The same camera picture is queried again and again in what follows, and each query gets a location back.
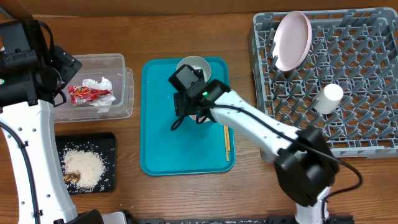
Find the red snack wrapper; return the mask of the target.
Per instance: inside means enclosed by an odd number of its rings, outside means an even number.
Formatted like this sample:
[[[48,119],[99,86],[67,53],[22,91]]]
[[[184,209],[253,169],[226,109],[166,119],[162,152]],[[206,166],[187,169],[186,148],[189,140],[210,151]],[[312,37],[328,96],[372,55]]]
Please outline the red snack wrapper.
[[[99,90],[86,86],[69,86],[68,92],[73,104],[80,105],[111,95],[109,90]]]

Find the white-green bowl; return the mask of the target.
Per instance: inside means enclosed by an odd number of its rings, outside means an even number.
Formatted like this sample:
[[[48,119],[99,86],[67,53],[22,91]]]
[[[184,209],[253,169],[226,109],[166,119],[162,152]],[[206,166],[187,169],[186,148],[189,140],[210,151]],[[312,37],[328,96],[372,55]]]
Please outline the white-green bowl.
[[[211,67],[210,64],[204,58],[199,56],[185,57],[177,64],[176,69],[178,70],[184,64],[190,65],[194,69],[202,69],[205,81],[207,82],[210,79]]]

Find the white tissue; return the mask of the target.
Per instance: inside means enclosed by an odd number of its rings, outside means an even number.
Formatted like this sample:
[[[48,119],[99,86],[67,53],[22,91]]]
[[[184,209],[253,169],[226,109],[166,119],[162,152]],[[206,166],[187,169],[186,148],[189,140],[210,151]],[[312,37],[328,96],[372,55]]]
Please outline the white tissue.
[[[101,81],[98,82],[94,79],[87,78],[82,82],[83,87],[87,87],[93,90],[94,93],[86,99],[85,103],[90,106],[99,107],[98,113],[106,113],[110,110],[110,106],[116,100],[113,95],[113,86],[110,80],[102,77]]]

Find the large pink plate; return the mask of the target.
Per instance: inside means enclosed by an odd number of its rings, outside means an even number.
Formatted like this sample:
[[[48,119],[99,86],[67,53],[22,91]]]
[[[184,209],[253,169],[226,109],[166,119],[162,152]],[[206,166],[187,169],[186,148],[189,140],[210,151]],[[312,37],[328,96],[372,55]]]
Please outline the large pink plate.
[[[297,68],[305,60],[312,43],[312,27],[308,18],[300,11],[288,13],[276,30],[274,43],[275,66],[282,72]]]

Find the white cup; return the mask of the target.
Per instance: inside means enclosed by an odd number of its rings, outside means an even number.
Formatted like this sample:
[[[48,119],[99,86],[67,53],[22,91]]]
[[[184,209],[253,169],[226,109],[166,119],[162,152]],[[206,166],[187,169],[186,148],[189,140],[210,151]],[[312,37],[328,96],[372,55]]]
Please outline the white cup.
[[[313,101],[317,103],[314,109],[321,114],[330,114],[336,110],[342,97],[342,87],[334,83],[328,84],[315,95]]]

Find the small pink saucer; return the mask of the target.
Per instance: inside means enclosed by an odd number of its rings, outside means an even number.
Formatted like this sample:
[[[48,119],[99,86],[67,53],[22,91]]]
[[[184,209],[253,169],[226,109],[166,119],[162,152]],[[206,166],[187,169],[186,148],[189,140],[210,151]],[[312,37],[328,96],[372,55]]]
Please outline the small pink saucer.
[[[211,121],[211,119],[207,116],[198,117],[197,115],[190,115],[189,117],[193,119],[196,124],[202,124]]]

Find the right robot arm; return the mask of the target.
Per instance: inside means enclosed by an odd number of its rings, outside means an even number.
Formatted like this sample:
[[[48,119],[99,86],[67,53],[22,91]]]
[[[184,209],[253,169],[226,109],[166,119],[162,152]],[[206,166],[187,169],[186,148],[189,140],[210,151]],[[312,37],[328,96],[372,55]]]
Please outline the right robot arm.
[[[180,119],[204,116],[243,134],[274,165],[280,188],[296,204],[297,223],[326,223],[325,197],[330,193],[338,164],[322,132],[300,130],[281,123],[245,102],[219,80],[206,83],[171,81],[176,89],[175,110]]]

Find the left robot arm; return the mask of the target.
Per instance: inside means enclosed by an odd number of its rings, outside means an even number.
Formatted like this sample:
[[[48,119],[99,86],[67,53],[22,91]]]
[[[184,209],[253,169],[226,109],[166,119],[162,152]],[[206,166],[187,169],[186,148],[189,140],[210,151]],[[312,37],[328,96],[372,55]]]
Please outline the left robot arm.
[[[63,66],[81,63],[60,47],[60,65],[46,64],[34,50],[1,59],[1,128],[16,180],[20,223],[126,223],[123,211],[78,213],[63,180],[54,131],[53,97],[64,80]]]

